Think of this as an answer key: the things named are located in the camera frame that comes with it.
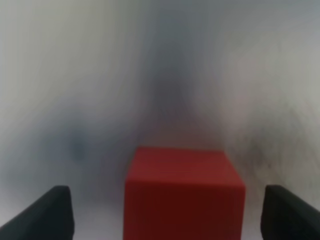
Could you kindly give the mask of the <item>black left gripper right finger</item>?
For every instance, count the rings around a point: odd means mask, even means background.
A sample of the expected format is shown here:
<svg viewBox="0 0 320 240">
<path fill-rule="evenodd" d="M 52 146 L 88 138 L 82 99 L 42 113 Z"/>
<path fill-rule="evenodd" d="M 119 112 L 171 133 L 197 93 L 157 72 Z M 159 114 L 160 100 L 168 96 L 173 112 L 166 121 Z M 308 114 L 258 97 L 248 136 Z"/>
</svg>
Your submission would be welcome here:
<svg viewBox="0 0 320 240">
<path fill-rule="evenodd" d="M 260 232 L 264 240 L 320 240 L 320 211 L 281 185 L 267 185 Z"/>
</svg>

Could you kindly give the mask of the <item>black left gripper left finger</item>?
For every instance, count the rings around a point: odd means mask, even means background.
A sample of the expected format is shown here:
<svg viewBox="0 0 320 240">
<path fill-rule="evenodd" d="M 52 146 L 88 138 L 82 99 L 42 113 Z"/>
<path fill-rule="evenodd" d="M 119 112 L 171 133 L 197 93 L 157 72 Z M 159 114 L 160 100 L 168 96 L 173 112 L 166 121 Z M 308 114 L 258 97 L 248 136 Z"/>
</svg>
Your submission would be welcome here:
<svg viewBox="0 0 320 240">
<path fill-rule="evenodd" d="M 72 240 L 75 220 L 71 190 L 58 185 L 0 227 L 2 240 Z"/>
</svg>

